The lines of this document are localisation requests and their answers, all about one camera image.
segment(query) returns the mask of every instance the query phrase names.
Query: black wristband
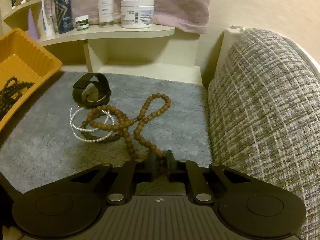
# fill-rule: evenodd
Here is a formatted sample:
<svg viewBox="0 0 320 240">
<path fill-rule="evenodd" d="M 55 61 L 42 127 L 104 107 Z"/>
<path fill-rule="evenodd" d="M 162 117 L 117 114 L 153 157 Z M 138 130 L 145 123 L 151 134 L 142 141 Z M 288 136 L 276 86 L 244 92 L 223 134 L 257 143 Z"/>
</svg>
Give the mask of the black wristband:
<svg viewBox="0 0 320 240">
<path fill-rule="evenodd" d="M 96 77 L 98 81 L 91 81 L 90 79 Z M 89 84 L 93 84 L 99 94 L 102 95 L 102 98 L 95 102 L 90 102 L 87 98 L 82 98 L 83 91 L 88 87 Z M 111 90 L 109 87 L 109 83 L 105 75 L 100 73 L 87 73 L 83 75 L 74 85 L 73 85 L 73 92 L 72 97 L 73 100 L 86 108 L 94 108 L 101 105 L 106 105 L 110 101 Z"/>
</svg>

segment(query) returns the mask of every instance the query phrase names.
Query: small green and white jar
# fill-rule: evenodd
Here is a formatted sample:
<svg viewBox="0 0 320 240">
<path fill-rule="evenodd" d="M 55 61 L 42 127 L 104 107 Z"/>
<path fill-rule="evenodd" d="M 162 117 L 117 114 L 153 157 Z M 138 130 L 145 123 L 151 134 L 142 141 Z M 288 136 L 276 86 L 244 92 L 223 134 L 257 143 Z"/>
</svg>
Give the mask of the small green and white jar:
<svg viewBox="0 0 320 240">
<path fill-rule="evenodd" d="M 89 29 L 89 15 L 76 17 L 77 31 Z"/>
</svg>

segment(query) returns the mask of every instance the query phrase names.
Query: curved shelf edge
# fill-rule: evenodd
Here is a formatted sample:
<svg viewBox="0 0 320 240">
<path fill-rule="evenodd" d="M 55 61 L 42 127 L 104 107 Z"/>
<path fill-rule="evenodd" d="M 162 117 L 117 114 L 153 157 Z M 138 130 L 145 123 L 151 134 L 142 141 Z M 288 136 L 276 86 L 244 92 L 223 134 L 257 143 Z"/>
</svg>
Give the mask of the curved shelf edge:
<svg viewBox="0 0 320 240">
<path fill-rule="evenodd" d="M 112 27 L 100 28 L 98 25 L 91 25 L 89 29 L 77 31 L 76 28 L 70 32 L 46 37 L 41 36 L 38 43 L 42 46 L 48 46 L 57 43 L 68 41 L 81 41 L 92 39 L 107 39 L 107 38 L 157 38 L 173 35 L 175 27 L 153 25 L 145 29 L 125 29 L 120 24 L 115 24 Z"/>
<path fill-rule="evenodd" d="M 25 2 L 23 4 L 18 5 L 16 8 L 12 9 L 9 13 L 7 13 L 4 17 L 3 20 L 5 21 L 6 19 L 8 19 L 11 15 L 18 13 L 19 11 L 26 9 L 27 7 L 37 4 L 37 3 L 41 3 L 41 0 L 31 0 L 29 2 Z"/>
</svg>

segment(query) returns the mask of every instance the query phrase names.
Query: blue spray bottle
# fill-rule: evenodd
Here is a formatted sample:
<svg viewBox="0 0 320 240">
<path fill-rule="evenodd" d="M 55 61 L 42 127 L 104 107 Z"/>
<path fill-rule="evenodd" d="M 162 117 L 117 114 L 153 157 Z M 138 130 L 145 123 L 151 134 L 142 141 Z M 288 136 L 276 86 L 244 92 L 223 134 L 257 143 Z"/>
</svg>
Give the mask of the blue spray bottle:
<svg viewBox="0 0 320 240">
<path fill-rule="evenodd" d="M 73 29 L 71 0 L 54 0 L 59 33 Z"/>
</svg>

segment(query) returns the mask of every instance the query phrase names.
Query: gray carpet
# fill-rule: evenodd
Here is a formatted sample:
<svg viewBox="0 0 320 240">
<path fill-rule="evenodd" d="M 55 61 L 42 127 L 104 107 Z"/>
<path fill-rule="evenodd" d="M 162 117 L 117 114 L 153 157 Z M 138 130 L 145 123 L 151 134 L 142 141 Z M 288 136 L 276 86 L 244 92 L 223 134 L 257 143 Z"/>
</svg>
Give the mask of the gray carpet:
<svg viewBox="0 0 320 240">
<path fill-rule="evenodd" d="M 83 73 L 57 73 L 34 93 L 0 132 L 0 171 L 19 191 L 26 192 L 101 163 L 120 166 L 129 160 L 124 139 L 108 144 L 77 140 L 69 126 L 69 110 L 75 108 L 72 85 Z M 211 162 L 207 91 L 202 86 L 138 76 L 106 74 L 112 90 L 110 104 L 134 118 L 146 98 L 164 93 L 171 108 L 148 123 L 142 135 L 177 159 Z M 149 109 L 158 109 L 162 99 Z M 76 124 L 86 118 L 76 117 Z M 140 158 L 147 149 L 133 142 Z"/>
</svg>

